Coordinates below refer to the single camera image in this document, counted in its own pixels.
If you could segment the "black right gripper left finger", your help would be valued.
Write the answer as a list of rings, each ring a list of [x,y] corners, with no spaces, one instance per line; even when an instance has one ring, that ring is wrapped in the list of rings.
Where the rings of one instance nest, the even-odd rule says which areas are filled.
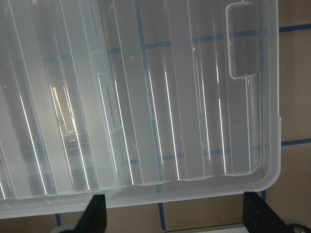
[[[104,194],[94,195],[75,226],[74,233],[104,233],[107,228],[107,212]]]

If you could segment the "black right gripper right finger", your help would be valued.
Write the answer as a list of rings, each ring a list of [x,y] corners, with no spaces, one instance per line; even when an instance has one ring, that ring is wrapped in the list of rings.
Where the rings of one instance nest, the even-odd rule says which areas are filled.
[[[288,226],[256,192],[244,192],[243,224],[249,233],[289,233]]]

